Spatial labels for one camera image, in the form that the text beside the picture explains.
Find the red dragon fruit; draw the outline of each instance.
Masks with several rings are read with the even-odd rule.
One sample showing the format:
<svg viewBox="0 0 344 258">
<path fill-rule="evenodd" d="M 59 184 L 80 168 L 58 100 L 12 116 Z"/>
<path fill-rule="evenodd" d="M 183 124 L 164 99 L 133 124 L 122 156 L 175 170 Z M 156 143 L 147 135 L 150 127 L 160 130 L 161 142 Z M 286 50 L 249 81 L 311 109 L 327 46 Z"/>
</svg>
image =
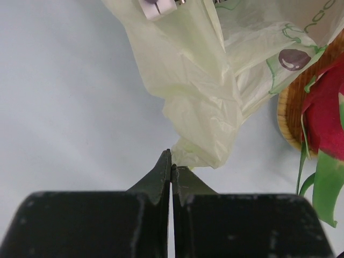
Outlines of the red dragon fruit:
<svg viewBox="0 0 344 258">
<path fill-rule="evenodd" d="M 336 227 L 335 203 L 344 185 L 344 53 L 320 70 L 306 86 L 302 108 L 302 152 L 297 194 L 313 186 L 313 207 L 319 218 Z M 318 154 L 316 172 L 299 192 L 300 176 L 310 149 Z"/>
</svg>

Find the wicker basket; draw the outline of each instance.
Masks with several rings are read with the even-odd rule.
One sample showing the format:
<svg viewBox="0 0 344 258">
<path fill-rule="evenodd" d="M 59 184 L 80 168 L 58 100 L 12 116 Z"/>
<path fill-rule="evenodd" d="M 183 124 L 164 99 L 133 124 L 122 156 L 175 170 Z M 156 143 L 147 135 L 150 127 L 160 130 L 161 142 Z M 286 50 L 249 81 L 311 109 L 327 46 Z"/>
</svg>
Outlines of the wicker basket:
<svg viewBox="0 0 344 258">
<path fill-rule="evenodd" d="M 302 127 L 300 119 L 302 103 L 306 97 L 304 87 L 318 70 L 332 63 L 342 52 L 344 52 L 344 30 L 328 46 L 319 61 L 300 74 L 279 95 L 277 106 L 279 129 L 287 142 L 298 150 L 301 150 Z"/>
</svg>

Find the white surface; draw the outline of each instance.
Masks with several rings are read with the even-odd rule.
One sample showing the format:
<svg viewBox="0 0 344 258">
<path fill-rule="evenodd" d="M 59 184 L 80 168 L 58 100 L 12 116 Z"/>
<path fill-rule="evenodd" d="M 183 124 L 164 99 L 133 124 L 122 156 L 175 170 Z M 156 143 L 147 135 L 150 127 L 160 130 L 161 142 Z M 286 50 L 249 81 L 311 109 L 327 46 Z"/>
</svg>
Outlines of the white surface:
<svg viewBox="0 0 344 258">
<path fill-rule="evenodd" d="M 210 187 L 295 190 L 299 153 L 279 133 L 276 100 L 242 126 L 226 166 L 196 170 Z M 0 1 L 0 239 L 33 191 L 125 190 L 142 178 L 178 139 L 162 107 L 100 1 Z M 304 177 L 314 169 L 306 162 Z M 343 203 L 338 227 L 325 226 L 336 253 Z"/>
</svg>

